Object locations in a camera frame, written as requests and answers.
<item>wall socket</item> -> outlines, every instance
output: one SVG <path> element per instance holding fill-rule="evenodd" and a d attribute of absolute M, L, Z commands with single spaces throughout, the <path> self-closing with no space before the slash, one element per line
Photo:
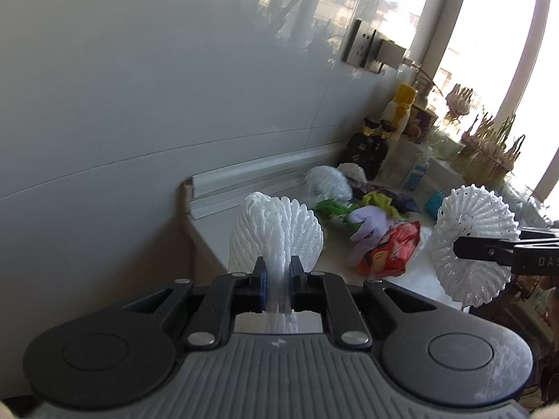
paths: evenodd
<path fill-rule="evenodd" d="M 355 19 L 342 61 L 356 67 L 364 67 L 371 49 L 373 32 L 374 30 L 371 30 L 361 19 Z"/>
<path fill-rule="evenodd" d="M 383 63 L 376 60 L 378 53 L 381 49 L 383 41 L 387 41 L 388 38 L 384 36 L 382 33 L 375 30 L 373 33 L 373 38 L 371 39 L 371 48 L 369 50 L 369 56 L 367 61 L 365 62 L 364 68 L 369 69 L 371 72 L 375 74 L 383 74 L 382 66 Z"/>

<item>white foam net sleeve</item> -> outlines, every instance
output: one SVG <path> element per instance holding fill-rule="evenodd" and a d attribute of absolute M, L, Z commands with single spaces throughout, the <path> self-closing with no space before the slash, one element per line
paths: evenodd
<path fill-rule="evenodd" d="M 501 197 L 485 187 L 452 189 L 438 210 L 431 237 L 431 257 L 437 278 L 452 301 L 464 307 L 490 302 L 510 281 L 510 267 L 495 262 L 459 259 L 454 241 L 460 236 L 516 240 L 520 232 L 514 214 Z"/>
<path fill-rule="evenodd" d="M 243 200 L 229 243 L 230 273 L 251 273 L 264 257 L 268 270 L 266 325 L 263 332 L 296 333 L 297 314 L 291 310 L 289 264 L 298 255 L 306 272 L 317 263 L 324 238 L 314 213 L 297 200 L 254 192 Z"/>

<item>black bottle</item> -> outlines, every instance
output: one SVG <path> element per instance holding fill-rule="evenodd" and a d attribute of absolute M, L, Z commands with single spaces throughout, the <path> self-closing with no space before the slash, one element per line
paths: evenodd
<path fill-rule="evenodd" d="M 380 123 L 364 118 L 364 124 L 361 128 L 361 132 L 355 133 L 347 144 L 347 148 L 342 155 L 341 162 L 353 162 L 359 165 L 362 169 L 367 172 L 367 166 L 371 160 L 373 152 L 375 150 L 373 140 L 371 140 L 371 135 L 377 130 L 381 125 Z"/>
<path fill-rule="evenodd" d="M 395 131 L 395 127 L 391 125 L 388 121 L 381 120 L 380 127 L 375 129 L 370 136 L 372 148 L 371 157 L 367 163 L 367 168 L 363 167 L 365 175 L 368 180 L 373 180 L 378 175 L 378 171 L 381 168 L 382 161 L 385 159 L 388 153 L 388 142 L 387 138 L 392 135 Z"/>

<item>white plastic bag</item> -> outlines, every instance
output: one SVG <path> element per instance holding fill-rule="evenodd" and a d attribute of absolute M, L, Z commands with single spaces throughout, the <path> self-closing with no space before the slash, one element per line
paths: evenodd
<path fill-rule="evenodd" d="M 305 176 L 305 183 L 306 202 L 311 207 L 323 200 L 350 201 L 353 198 L 353 191 L 346 176 L 328 165 L 310 169 Z"/>
<path fill-rule="evenodd" d="M 336 170 L 341 171 L 347 178 L 354 179 L 361 183 L 367 183 L 367 175 L 365 175 L 364 169 L 356 163 L 341 163 L 337 166 Z"/>
<path fill-rule="evenodd" d="M 415 260 L 419 256 L 419 254 L 421 254 L 421 252 L 423 252 L 425 249 L 429 250 L 427 244 L 431 242 L 432 235 L 433 235 L 432 228 L 427 227 L 425 225 L 422 225 L 419 228 L 419 244 L 415 248 L 414 253 L 412 253 L 410 259 L 407 260 L 408 263 Z"/>
<path fill-rule="evenodd" d="M 260 192 L 244 199 L 231 231 L 228 270 L 251 273 L 256 259 L 264 257 L 268 270 L 266 311 L 271 313 L 262 332 L 298 331 L 289 296 L 291 256 L 298 255 L 309 272 L 317 263 L 322 242 L 317 218 L 297 200 L 271 198 Z"/>

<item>yellow bottle cap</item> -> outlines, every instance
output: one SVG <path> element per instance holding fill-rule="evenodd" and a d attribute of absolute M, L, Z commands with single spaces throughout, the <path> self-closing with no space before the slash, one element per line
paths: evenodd
<path fill-rule="evenodd" d="M 417 91 L 413 86 L 407 85 L 407 83 L 401 83 L 396 90 L 393 100 L 404 105 L 412 105 L 416 94 Z"/>

